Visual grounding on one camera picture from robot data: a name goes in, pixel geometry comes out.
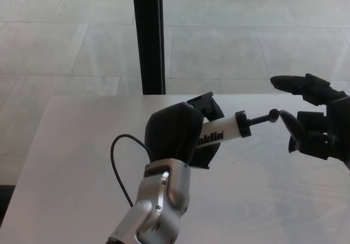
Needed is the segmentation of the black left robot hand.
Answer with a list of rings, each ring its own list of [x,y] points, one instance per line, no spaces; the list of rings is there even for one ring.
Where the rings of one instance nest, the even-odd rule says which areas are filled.
[[[220,143],[202,147],[203,121],[223,117],[212,92],[153,113],[146,124],[144,138],[150,150],[150,162],[177,159],[193,168],[209,169]]]

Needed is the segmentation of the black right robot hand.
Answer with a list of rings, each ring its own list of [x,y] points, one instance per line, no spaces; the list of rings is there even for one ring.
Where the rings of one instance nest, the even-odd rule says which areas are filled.
[[[338,159],[349,167],[349,95],[312,74],[278,75],[270,82],[275,89],[300,95],[314,106],[326,106],[326,113],[299,111],[293,115],[280,111],[290,133],[288,151],[323,160]]]

